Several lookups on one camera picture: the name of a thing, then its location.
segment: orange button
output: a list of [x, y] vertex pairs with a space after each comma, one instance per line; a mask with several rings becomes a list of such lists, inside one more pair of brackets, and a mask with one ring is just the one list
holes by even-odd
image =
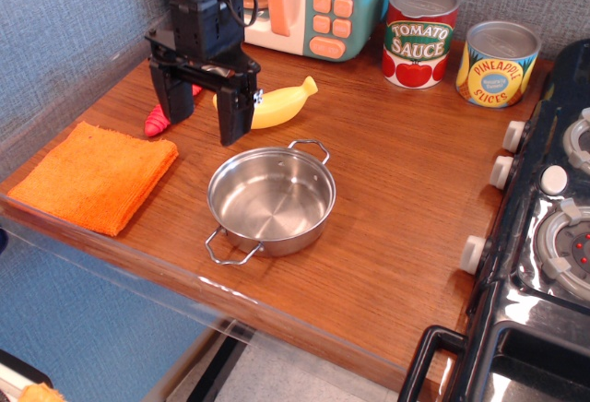
[[335, 19], [332, 33], [338, 38], [347, 38], [352, 32], [352, 23], [348, 19]]
[[318, 33], [329, 33], [332, 27], [332, 19], [324, 15], [316, 15], [313, 17], [313, 29]]
[[338, 59], [347, 50], [347, 46], [341, 40], [316, 36], [310, 41], [310, 49], [320, 56]]
[[313, 10], [320, 13], [330, 13], [332, 0], [313, 0]]
[[341, 18], [350, 18], [352, 16], [352, 0], [334, 0], [334, 14]]

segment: stove knob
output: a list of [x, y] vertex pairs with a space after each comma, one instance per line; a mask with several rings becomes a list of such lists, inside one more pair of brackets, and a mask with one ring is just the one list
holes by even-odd
[[541, 190], [549, 196], [558, 195], [568, 184], [568, 173], [559, 165], [551, 165], [541, 175]]
[[503, 190], [508, 181], [510, 168], [513, 166], [514, 158], [512, 156], [499, 156], [494, 162], [494, 167], [491, 170], [490, 183]]
[[470, 275], [476, 274], [485, 245], [486, 240], [478, 236], [469, 236], [467, 238], [465, 247], [463, 247], [463, 254], [461, 254], [461, 263], [459, 264], [462, 270]]
[[511, 121], [508, 124], [506, 135], [504, 135], [504, 141], [501, 144], [502, 148], [511, 153], [516, 153], [520, 140], [523, 137], [523, 132], [525, 131], [525, 125], [526, 123], [523, 121]]

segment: toy stove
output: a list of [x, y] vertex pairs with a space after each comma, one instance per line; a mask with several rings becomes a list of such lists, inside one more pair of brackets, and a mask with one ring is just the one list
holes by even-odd
[[425, 331], [400, 401], [417, 399], [437, 349], [456, 354], [443, 400], [590, 400], [590, 40], [561, 51], [503, 146], [499, 214], [461, 260], [476, 275], [467, 333]]

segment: pot handle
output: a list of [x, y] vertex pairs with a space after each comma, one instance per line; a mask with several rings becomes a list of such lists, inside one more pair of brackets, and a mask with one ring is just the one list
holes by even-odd
[[325, 158], [322, 161], [322, 163], [325, 165], [330, 159], [330, 152], [328, 151], [328, 149], [324, 147], [324, 144], [322, 144], [320, 141], [316, 139], [296, 139], [289, 144], [288, 148], [293, 148], [296, 144], [317, 144], [325, 153]]
[[209, 236], [206, 241], [205, 241], [205, 247], [206, 250], [209, 252], [209, 256], [211, 256], [211, 259], [213, 259], [213, 261], [216, 264], [219, 264], [221, 266], [243, 266], [246, 262], [248, 262], [250, 260], [250, 258], [252, 256], [254, 256], [254, 254], [259, 251], [262, 250], [264, 248], [264, 245], [259, 242], [258, 245], [256, 245], [253, 250], [246, 255], [246, 257], [243, 258], [243, 260], [241, 261], [222, 261], [221, 259], [218, 259], [215, 256], [215, 253], [213, 252], [213, 248], [211, 248], [211, 241], [213, 241], [213, 239], [220, 233], [220, 232], [225, 232], [226, 230], [223, 228], [223, 226], [219, 226], [217, 227], [217, 229], [215, 231], [213, 231], [213, 233], [211, 234], [211, 236]]

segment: metal saucepan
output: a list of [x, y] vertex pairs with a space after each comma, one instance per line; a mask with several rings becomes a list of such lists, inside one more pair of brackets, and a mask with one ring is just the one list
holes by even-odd
[[[293, 148], [317, 144], [323, 161]], [[314, 242], [336, 201], [336, 184], [325, 167], [330, 153], [314, 139], [293, 141], [287, 148], [245, 151], [227, 160], [209, 183], [207, 202], [219, 227], [205, 246], [221, 265], [243, 265], [255, 254], [279, 257]], [[225, 233], [232, 245], [246, 252], [241, 261], [220, 260], [211, 241]]]

